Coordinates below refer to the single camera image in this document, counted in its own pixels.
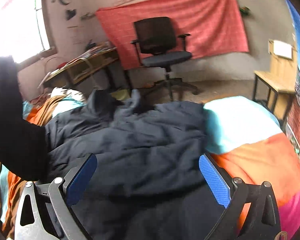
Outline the black sleeved left forearm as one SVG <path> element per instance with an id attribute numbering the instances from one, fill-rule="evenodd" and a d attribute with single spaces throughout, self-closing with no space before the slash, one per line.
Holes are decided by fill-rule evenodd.
<path id="1" fill-rule="evenodd" d="M 24 180 L 47 175 L 45 128 L 23 119 L 23 99 L 16 64 L 0 57 L 0 162 Z"/>

